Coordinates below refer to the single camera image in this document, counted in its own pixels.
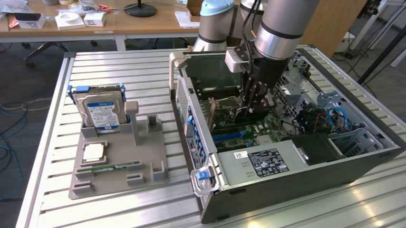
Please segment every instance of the desk leg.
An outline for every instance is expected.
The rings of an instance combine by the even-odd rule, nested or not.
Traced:
[[[380,14],[382,13],[382,10],[385,9],[385,6],[386,6],[386,0],[381,1],[381,4],[380,4],[380,6],[378,6],[378,13],[377,13],[377,15],[373,15],[373,16],[370,17],[370,19],[368,20],[366,25],[364,26],[364,28],[362,28],[360,34],[357,35],[357,37],[356,37],[356,39],[354,39],[354,41],[353,41],[353,43],[352,43],[352,45],[350,45],[350,49],[352,49],[352,50],[356,49],[358,43],[361,42],[364,36],[366,35],[366,33],[368,33],[370,27],[373,26],[373,24],[374,24],[374,22],[376,22],[376,20],[377,20],[377,18],[378,18],[378,16],[380,16]]]
[[[398,55],[398,57],[394,59],[392,63],[392,67],[398,67],[400,63],[402,62],[404,58],[406,57],[406,49],[402,51],[402,53]]]
[[[115,46],[118,51],[126,51],[126,35],[115,35]]]
[[[386,32],[389,31],[389,27],[393,26],[394,20],[396,20],[396,18],[398,17],[398,15],[401,14],[401,12],[404,11],[405,7],[406,7],[406,6],[402,6],[402,7],[398,9],[398,11],[392,15],[392,17],[389,18],[385,27],[381,29],[381,31],[380,31],[377,37],[374,38],[374,41],[372,42],[372,45],[369,46],[369,49],[373,50],[373,49],[376,48],[376,46],[377,46],[380,40],[382,39],[382,37],[385,36]]]

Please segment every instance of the aluminum extrusion table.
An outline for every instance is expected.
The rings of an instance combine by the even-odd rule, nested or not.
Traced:
[[[309,53],[376,115],[406,140],[406,125],[348,74],[309,46]],[[185,49],[67,54],[32,168],[18,227],[406,227],[406,154],[374,168],[354,183],[213,224],[201,224],[199,208],[169,96],[169,54]],[[334,87],[313,71],[323,91]],[[138,100],[139,118],[163,120],[170,167],[167,185],[70,200],[80,116],[66,96],[68,85],[124,83]]]

